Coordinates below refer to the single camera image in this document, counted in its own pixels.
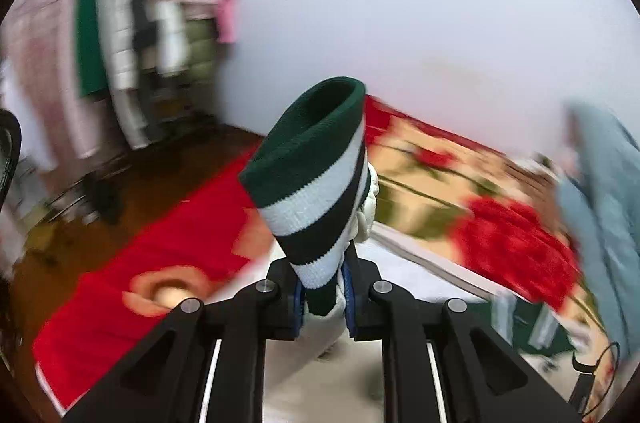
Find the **red floral blanket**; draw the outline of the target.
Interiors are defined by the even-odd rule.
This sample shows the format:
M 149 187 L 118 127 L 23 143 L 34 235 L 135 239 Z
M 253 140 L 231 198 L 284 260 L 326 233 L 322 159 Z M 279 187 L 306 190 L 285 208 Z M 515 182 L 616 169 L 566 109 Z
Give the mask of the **red floral blanket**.
M 597 304 L 555 213 L 548 177 L 503 155 L 415 120 L 378 99 L 366 102 L 366 143 L 383 182 L 376 220 L 407 235 L 421 257 L 438 256 L 518 294 L 514 347 L 538 358 L 558 391 L 577 374 L 570 353 L 597 365 L 589 400 L 598 412 L 614 359 Z M 156 325 L 162 310 L 142 297 L 168 269 L 195 269 L 218 292 L 265 254 L 249 251 L 255 226 L 238 157 L 101 269 L 84 273 L 32 345 L 42 387 L 68 409 Z

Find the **white quilted bed cover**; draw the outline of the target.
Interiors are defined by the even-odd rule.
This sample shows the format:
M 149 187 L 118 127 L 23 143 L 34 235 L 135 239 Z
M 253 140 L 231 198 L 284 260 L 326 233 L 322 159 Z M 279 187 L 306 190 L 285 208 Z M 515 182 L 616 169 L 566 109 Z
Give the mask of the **white quilted bed cover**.
M 378 265 L 383 279 L 417 299 L 479 298 L 370 239 L 357 253 Z M 265 422 L 381 422 L 382 351 L 378 342 L 348 337 L 343 313 L 309 317 L 294 342 L 266 346 Z

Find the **stacked folded clothes pile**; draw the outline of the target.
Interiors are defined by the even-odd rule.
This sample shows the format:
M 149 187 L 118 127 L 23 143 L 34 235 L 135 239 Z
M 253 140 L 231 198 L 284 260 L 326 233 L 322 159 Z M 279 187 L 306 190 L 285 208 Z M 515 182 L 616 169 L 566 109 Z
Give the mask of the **stacked folded clothes pile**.
M 15 205 L 214 126 L 234 1 L 18 0 L 1 27 L 1 103 L 23 133 Z

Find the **light blue padded jacket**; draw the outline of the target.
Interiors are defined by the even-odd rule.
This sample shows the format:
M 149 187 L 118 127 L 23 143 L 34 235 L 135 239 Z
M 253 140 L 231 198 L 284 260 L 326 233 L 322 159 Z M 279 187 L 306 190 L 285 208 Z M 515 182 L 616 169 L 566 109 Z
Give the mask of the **light blue padded jacket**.
M 567 120 L 573 156 L 556 201 L 606 335 L 627 358 L 639 350 L 639 143 L 591 103 L 570 104 Z

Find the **green white varsity jacket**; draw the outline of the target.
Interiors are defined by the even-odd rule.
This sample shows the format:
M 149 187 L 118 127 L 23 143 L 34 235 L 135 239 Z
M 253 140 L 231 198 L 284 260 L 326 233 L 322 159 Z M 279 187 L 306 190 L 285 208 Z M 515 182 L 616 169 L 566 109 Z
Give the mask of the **green white varsity jacket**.
M 241 172 L 240 181 L 302 282 L 312 319 L 348 313 L 345 255 L 355 250 L 357 212 L 378 192 L 364 141 L 366 87 L 331 77 L 304 92 Z M 475 422 L 575 422 L 575 410 L 496 331 L 472 313 L 452 342 L 454 389 Z

